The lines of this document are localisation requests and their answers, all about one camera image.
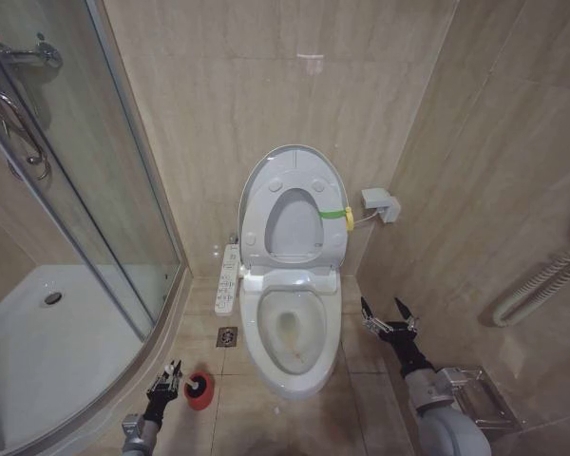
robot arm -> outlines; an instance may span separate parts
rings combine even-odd
[[[363,324],[389,343],[401,364],[401,375],[408,384],[409,399],[419,417],[420,444],[427,456],[490,456],[490,445],[475,423],[452,408],[452,388],[465,378],[455,369],[435,371],[416,346],[416,320],[408,307],[395,298],[405,321],[383,322],[373,316],[370,305],[361,298]]]
[[[151,456],[156,437],[162,427],[167,404],[178,397],[181,379],[181,361],[166,366],[147,391],[148,405],[143,415],[126,415],[123,420],[124,456]]]

yellow tag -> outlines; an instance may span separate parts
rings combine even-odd
[[[346,207],[346,231],[354,229],[354,218],[352,218],[352,209],[350,206]]]

beige tiled floor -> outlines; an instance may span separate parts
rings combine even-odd
[[[168,356],[181,358],[185,372],[211,372],[214,400],[201,412],[180,398],[170,404],[156,455],[413,454],[381,346],[361,326],[353,277],[342,280],[342,344],[333,375],[322,391],[302,401],[281,399],[257,376],[238,312],[227,318],[213,313],[216,285],[214,279],[195,279]],[[236,348],[216,348],[220,326],[238,326]],[[143,411],[144,402],[140,398],[136,411]],[[84,455],[116,456],[122,441],[114,425]]]

shower enclosure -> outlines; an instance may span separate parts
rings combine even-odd
[[[123,375],[185,259],[100,0],[0,1],[0,454]]]

white shower base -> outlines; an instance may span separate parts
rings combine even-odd
[[[164,280],[162,273],[143,276]],[[159,290],[163,283],[149,286]],[[51,291],[63,298],[48,306]],[[34,269],[0,303],[0,450],[19,447],[83,409],[141,345],[85,266]]]

